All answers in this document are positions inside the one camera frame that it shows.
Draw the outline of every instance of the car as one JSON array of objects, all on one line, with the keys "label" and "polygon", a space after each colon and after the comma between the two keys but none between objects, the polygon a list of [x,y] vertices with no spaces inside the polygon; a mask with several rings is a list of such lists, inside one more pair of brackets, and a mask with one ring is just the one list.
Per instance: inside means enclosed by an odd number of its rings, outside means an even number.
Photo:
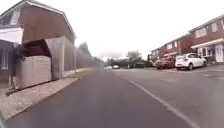
[{"label": "car", "polygon": [[195,67],[207,66],[205,58],[198,56],[196,53],[188,53],[176,57],[175,67],[177,70],[188,68],[193,70]]},{"label": "car", "polygon": [[155,67],[157,69],[174,68],[175,67],[175,59],[173,59],[173,58],[160,58],[156,61]]},{"label": "car", "polygon": [[111,66],[107,66],[104,69],[112,69],[112,67]]},{"label": "car", "polygon": [[118,65],[114,65],[112,68],[113,69],[119,69],[120,67]]}]

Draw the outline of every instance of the car wheel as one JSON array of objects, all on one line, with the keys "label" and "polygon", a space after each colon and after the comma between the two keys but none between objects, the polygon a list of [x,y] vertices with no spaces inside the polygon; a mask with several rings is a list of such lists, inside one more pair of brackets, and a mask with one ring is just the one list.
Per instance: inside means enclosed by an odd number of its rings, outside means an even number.
[{"label": "car wheel", "polygon": [[193,68],[194,68],[193,64],[190,63],[190,64],[188,65],[188,69],[189,69],[189,70],[193,70]]},{"label": "car wheel", "polygon": [[206,67],[207,66],[207,63],[204,61],[203,62],[203,67]]}]

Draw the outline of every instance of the doorway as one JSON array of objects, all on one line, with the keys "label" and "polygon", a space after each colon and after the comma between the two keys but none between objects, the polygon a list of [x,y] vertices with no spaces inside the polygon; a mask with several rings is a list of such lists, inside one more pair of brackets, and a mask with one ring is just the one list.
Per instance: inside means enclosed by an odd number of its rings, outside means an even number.
[{"label": "doorway", "polygon": [[224,62],[223,44],[215,45],[215,58],[216,62]]}]

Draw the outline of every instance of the green tree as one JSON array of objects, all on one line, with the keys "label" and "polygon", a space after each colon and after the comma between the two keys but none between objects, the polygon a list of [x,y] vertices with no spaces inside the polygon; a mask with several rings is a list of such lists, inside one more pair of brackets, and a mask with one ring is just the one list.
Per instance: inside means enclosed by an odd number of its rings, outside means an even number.
[{"label": "green tree", "polygon": [[80,44],[78,49],[81,50],[81,51],[83,51],[87,55],[91,56],[91,53],[89,52],[89,48],[88,48],[88,45],[87,45],[86,42]]},{"label": "green tree", "polygon": [[135,68],[136,64],[142,61],[141,53],[139,53],[138,51],[129,51],[127,53],[127,57],[129,58],[130,68]]}]

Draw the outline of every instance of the pavement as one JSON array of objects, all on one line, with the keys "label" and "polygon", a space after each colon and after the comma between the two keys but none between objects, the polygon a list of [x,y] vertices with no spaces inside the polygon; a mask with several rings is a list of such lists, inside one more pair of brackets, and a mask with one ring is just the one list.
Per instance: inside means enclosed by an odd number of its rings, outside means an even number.
[{"label": "pavement", "polygon": [[[164,86],[159,85],[160,82],[157,83],[158,76],[153,75],[156,73],[146,70],[116,70],[115,73],[111,70],[95,70],[57,94],[7,120],[6,124],[8,128],[190,128],[194,126],[193,122],[166,101],[153,96],[148,90],[133,82],[140,83],[144,80],[141,83],[145,83],[144,86],[151,85],[155,88],[157,85]],[[175,81],[170,78],[166,80],[171,83]],[[164,89],[160,90],[158,87],[155,90],[163,92],[166,91]]]},{"label": "pavement", "polygon": [[223,66],[175,69],[129,69],[115,72],[169,103],[201,128],[224,128]]}]

